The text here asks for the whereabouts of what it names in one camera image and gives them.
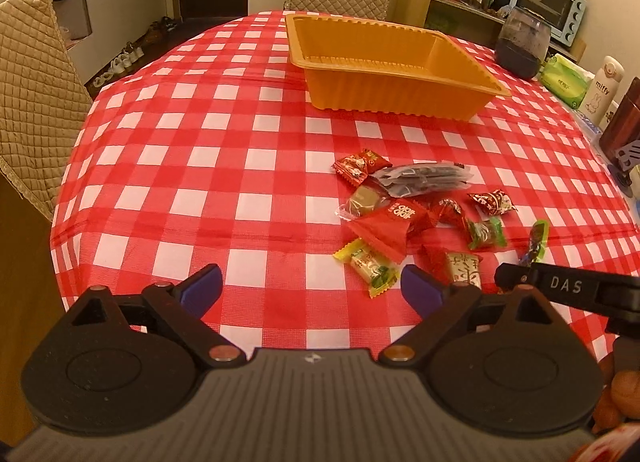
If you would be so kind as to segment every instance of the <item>green tissue package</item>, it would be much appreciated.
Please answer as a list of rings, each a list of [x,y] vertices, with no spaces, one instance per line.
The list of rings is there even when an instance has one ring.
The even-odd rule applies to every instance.
[[[591,79],[580,66],[556,54],[546,62],[540,82],[556,97],[577,109],[589,89]]]

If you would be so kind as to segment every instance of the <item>human hand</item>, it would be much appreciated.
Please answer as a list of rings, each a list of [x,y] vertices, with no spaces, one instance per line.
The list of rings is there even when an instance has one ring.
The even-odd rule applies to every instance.
[[[593,432],[616,428],[625,418],[640,419],[640,371],[618,372],[614,376],[613,354],[598,364],[606,387],[593,412]]]

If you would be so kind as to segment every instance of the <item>metal rivet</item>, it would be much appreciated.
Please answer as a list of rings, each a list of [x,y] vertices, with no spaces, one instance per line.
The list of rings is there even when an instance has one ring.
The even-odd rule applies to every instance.
[[[414,349],[405,345],[392,345],[390,347],[386,347],[383,353],[387,359],[400,363],[409,361],[415,357]]]
[[[228,362],[238,359],[240,350],[233,345],[218,345],[209,350],[209,357],[214,361]]]

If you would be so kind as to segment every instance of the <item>orange plastic tray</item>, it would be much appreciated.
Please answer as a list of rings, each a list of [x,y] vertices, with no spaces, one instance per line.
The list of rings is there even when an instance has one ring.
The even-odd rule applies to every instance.
[[[286,16],[290,59],[320,109],[410,113],[468,121],[511,96],[444,34],[380,21]]]

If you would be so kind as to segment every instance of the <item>table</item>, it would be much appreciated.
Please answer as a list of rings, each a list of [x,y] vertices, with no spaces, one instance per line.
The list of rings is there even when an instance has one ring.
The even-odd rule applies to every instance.
[[[353,189],[331,164],[365,147],[396,165],[456,160],[473,169],[472,191],[507,190],[518,211],[503,217],[510,248],[481,254],[489,291],[540,218],[551,223],[547,262],[637,273],[638,229],[571,116],[538,83],[495,65],[490,50],[457,42],[513,92],[468,123],[313,108],[303,71],[287,61],[282,12],[206,31],[104,88],[54,214],[65,305],[90,285],[137,293],[218,263],[225,287],[204,321],[246,352],[376,354],[418,317],[398,285],[370,300],[332,258],[354,236],[334,214]],[[431,229],[426,241],[465,250],[454,229]],[[419,248],[412,241],[405,263],[419,262]],[[604,319],[557,308],[597,357],[610,349]]]

